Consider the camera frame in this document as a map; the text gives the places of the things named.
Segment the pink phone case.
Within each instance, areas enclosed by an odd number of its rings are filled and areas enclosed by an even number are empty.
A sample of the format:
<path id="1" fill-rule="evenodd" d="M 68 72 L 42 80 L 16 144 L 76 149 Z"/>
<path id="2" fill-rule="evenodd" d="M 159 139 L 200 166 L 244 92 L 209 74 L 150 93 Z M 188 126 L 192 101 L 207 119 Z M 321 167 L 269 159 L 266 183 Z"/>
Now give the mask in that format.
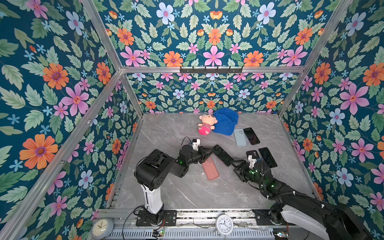
<path id="1" fill-rule="evenodd" d="M 202 163 L 202 167 L 209 181 L 219 178 L 220 174 L 211 157 L 209 157 L 204 163 Z"/>

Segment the purple-edged smartphone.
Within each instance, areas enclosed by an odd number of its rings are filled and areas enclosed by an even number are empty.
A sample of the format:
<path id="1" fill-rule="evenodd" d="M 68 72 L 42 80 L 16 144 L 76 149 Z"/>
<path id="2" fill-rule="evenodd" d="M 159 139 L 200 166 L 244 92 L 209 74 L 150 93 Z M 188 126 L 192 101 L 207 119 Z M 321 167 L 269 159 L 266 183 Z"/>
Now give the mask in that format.
<path id="1" fill-rule="evenodd" d="M 231 166 L 234 159 L 219 145 L 213 147 L 213 153 L 219 158 L 227 167 Z"/>

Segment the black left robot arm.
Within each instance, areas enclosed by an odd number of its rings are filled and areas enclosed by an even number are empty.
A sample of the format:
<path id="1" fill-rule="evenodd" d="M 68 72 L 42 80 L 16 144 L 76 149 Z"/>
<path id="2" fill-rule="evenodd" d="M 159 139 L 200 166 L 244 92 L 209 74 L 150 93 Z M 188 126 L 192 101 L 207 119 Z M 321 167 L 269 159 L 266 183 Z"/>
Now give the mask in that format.
<path id="1" fill-rule="evenodd" d="M 168 174 L 183 178 L 189 166 L 203 164 L 213 154 L 212 148 L 203 146 L 193 147 L 184 145 L 180 148 L 179 156 L 175 159 L 162 151 L 155 149 L 136 165 L 134 176 L 144 193 L 144 209 L 139 212 L 139 226 L 158 226 L 167 221 L 164 203 L 161 199 L 161 185 Z"/>

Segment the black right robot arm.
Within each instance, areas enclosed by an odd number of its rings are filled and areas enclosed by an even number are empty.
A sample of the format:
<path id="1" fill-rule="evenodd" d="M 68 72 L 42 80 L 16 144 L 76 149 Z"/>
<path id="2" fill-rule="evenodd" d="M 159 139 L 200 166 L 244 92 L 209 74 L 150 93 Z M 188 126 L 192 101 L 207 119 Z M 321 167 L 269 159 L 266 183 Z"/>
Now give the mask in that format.
<path id="1" fill-rule="evenodd" d="M 308 230 L 324 240 L 371 240 L 363 222 L 345 204 L 332 205 L 294 190 L 273 177 L 264 160 L 250 164 L 232 161 L 239 179 L 256 188 L 274 204 L 270 208 L 273 223 L 284 220 Z"/>

